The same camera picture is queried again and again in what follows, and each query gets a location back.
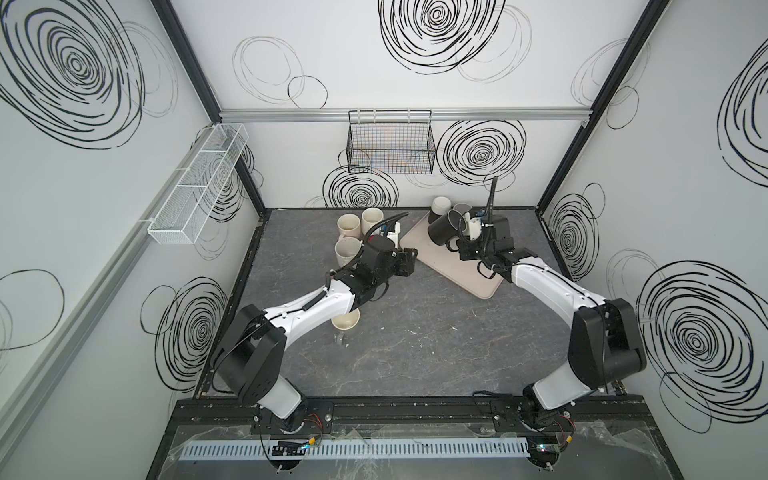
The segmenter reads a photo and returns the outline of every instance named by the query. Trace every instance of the ceramic cup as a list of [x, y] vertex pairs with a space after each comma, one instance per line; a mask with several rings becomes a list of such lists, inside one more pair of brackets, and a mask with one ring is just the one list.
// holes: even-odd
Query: ceramic cup
[[336, 327], [336, 331], [333, 335], [336, 345], [341, 345], [345, 339], [349, 339], [349, 336], [355, 332], [359, 322], [360, 309], [354, 309], [349, 313], [334, 316], [331, 319], [331, 323]]
[[451, 201], [448, 197], [435, 197], [432, 201], [432, 206], [429, 208], [427, 221], [432, 223], [448, 213], [449, 210], [451, 210]]
[[353, 237], [344, 237], [336, 242], [334, 250], [336, 251], [336, 261], [339, 262], [339, 266], [348, 264], [357, 255], [360, 247], [362, 247], [360, 240]]
[[365, 235], [368, 230], [371, 230], [371, 227], [382, 220], [384, 220], [384, 212], [376, 207], [366, 208], [362, 212], [362, 234]]
[[339, 228], [339, 234], [344, 237], [354, 237], [356, 239], [362, 239], [362, 233], [360, 233], [360, 217], [355, 214], [343, 214], [336, 221], [336, 226]]
[[427, 227], [427, 233], [432, 242], [435, 245], [445, 245], [453, 237], [457, 237], [459, 225], [464, 226], [459, 218], [470, 209], [471, 207], [467, 204], [456, 204], [448, 213], [432, 222]]

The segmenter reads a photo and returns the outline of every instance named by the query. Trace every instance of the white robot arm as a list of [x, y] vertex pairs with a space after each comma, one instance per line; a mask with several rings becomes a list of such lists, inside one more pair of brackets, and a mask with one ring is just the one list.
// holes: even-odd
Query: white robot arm
[[[606, 300], [550, 268], [525, 248], [515, 249], [505, 218], [492, 216], [492, 195], [482, 216], [482, 234], [461, 235], [462, 260], [479, 260], [508, 282], [527, 290], [555, 311], [571, 328], [568, 359], [553, 373], [525, 387], [523, 421], [534, 428], [551, 423], [554, 411], [589, 395], [599, 386], [623, 379], [646, 366], [645, 351], [632, 307]], [[393, 275], [413, 272], [417, 252], [372, 235], [381, 227], [396, 231], [405, 214], [384, 220], [365, 236], [358, 256], [332, 271], [326, 285], [280, 306], [244, 307], [235, 316], [213, 355], [214, 368], [246, 405], [260, 404], [292, 432], [306, 410], [305, 397], [280, 375], [283, 352], [302, 335], [370, 300]]]

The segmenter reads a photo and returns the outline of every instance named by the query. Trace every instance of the gray tabletop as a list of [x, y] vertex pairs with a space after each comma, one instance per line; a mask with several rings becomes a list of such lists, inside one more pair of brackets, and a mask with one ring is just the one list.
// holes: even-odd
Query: gray tabletop
[[[337, 267], [336, 219], [350, 211], [361, 213], [273, 211], [240, 307], [279, 305], [322, 286], [325, 272]], [[411, 211], [401, 235], [425, 213]], [[533, 210], [494, 213], [509, 219], [515, 246], [557, 268]], [[298, 339], [285, 353], [282, 375], [308, 396], [520, 394], [568, 351], [568, 327], [530, 293], [504, 282], [480, 300], [418, 261], [411, 276], [393, 278], [387, 294], [360, 312], [341, 346], [330, 322]], [[224, 388], [220, 379], [214, 385]]]

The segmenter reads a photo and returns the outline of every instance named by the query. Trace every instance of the wire basket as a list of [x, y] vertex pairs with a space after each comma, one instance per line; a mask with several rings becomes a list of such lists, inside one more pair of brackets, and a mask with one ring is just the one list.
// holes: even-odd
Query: wire basket
[[346, 162], [351, 174], [430, 174], [436, 155], [432, 111], [349, 111]]
[[214, 126], [152, 219], [147, 232], [160, 244], [197, 242], [248, 141], [243, 124]]

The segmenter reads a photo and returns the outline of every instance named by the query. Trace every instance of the white mesh basket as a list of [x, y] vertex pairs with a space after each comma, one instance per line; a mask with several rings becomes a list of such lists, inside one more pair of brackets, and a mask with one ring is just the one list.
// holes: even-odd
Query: white mesh basket
[[243, 124], [218, 124], [147, 232], [160, 244], [195, 243], [248, 141]]

